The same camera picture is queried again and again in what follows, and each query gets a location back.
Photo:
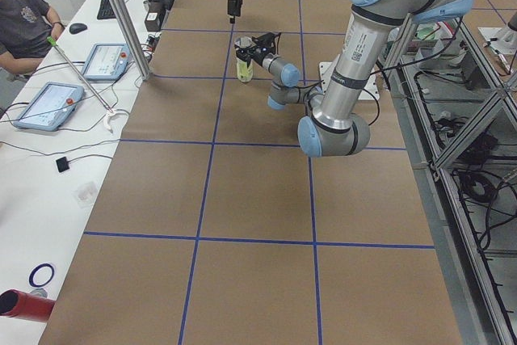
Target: light blue tablet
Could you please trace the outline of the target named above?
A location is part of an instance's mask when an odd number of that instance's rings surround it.
[[[82,67],[82,75],[91,82],[115,82],[129,61],[126,44],[95,44]]]
[[[75,110],[83,94],[84,88],[80,85],[47,82],[13,125],[22,129],[56,131]]]

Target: person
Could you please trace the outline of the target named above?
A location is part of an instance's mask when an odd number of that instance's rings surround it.
[[[0,0],[0,68],[34,72],[65,27],[45,0]]]

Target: white desk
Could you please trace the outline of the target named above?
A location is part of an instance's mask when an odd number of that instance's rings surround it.
[[[141,43],[145,30],[144,0],[126,0]],[[97,20],[99,0],[86,0],[71,23],[82,22],[88,26],[84,32],[71,35],[68,29],[58,40],[72,61],[84,61],[96,43],[124,42],[115,19]],[[61,63],[63,59],[52,49],[40,67]],[[108,103],[119,102],[116,108],[130,111],[141,83],[135,65],[114,85],[114,92],[102,93]],[[15,102],[28,102],[48,81],[81,84],[78,76],[67,65],[45,69],[36,73],[22,89]],[[98,90],[108,84],[96,84]],[[91,92],[86,89],[86,96]],[[9,110],[11,119],[21,112]],[[105,114],[105,109],[95,98],[80,103],[76,112],[63,125],[64,128],[89,128]],[[52,263],[56,268],[53,280],[45,286],[50,299],[56,300],[65,279],[93,206],[92,201],[80,201],[75,192],[83,185],[93,185],[98,191],[103,183],[110,159],[82,158],[70,164],[70,170],[59,173],[56,159],[69,160],[89,154],[112,156],[127,115],[111,119],[113,133],[101,124],[88,132],[57,131],[43,133],[19,130],[0,120],[0,140],[12,145],[38,150],[45,154],[59,153],[83,145],[106,144],[79,149],[55,156],[41,156],[26,150],[0,144],[0,292],[15,288],[30,292],[28,283],[31,270],[41,263]],[[0,343],[2,345],[34,345],[38,343],[44,324],[13,318],[0,318]]]

